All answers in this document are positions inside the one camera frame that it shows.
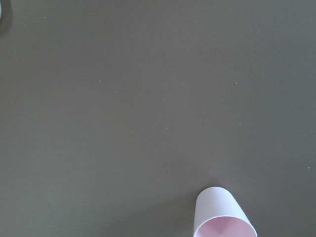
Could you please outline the pink plastic cup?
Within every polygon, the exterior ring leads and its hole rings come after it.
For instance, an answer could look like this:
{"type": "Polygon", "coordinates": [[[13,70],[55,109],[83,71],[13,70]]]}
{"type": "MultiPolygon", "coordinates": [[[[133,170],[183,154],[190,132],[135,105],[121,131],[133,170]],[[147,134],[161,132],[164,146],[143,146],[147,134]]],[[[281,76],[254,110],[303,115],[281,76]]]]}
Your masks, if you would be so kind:
{"type": "Polygon", "coordinates": [[[193,236],[256,237],[257,232],[228,190],[209,187],[196,200],[193,236]]]}

